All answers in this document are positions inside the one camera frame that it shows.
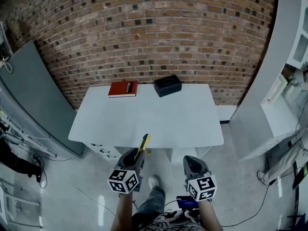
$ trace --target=table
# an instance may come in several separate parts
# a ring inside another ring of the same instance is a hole
[[[83,142],[96,152],[110,151],[114,146],[139,147],[146,133],[151,135],[148,148],[224,143],[207,84],[183,84],[180,92],[162,98],[152,84],[139,84],[136,97],[109,98],[109,89],[88,89],[70,130],[70,140]]]

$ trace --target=red book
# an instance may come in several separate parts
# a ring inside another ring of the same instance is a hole
[[[137,94],[137,81],[122,81],[114,82],[111,84],[108,97],[120,98],[120,97],[135,97]]]

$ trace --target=shirt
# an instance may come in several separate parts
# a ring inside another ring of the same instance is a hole
[[[159,215],[141,231],[205,231],[199,211],[173,211]]]

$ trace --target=white chair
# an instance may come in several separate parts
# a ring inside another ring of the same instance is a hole
[[[0,178],[0,217],[3,219],[3,221],[7,225],[11,224],[11,225],[19,226],[19,227],[31,227],[31,228],[42,229],[41,226],[28,225],[28,224],[18,223],[18,222],[14,221],[14,215],[8,209],[8,199],[11,199],[13,201],[23,202],[23,203],[26,203],[26,204],[29,204],[29,205],[36,205],[36,206],[40,206],[40,203],[34,202],[34,201],[29,201],[29,200],[26,200],[26,199],[23,199],[23,198],[19,198],[19,197],[16,197],[16,196],[8,193],[8,191],[4,187],[3,183],[14,187],[14,185],[12,185],[9,182]]]

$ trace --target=white sneaker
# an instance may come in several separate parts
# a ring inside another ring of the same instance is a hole
[[[262,182],[264,185],[269,185],[269,182],[267,182],[266,180],[263,179],[264,177],[264,173],[262,173],[261,171],[257,172],[257,177],[259,179],[260,182]]]
[[[149,187],[151,188],[151,190],[153,189],[154,186],[159,187],[159,181],[155,176],[150,176],[148,178],[148,182],[149,182]]]

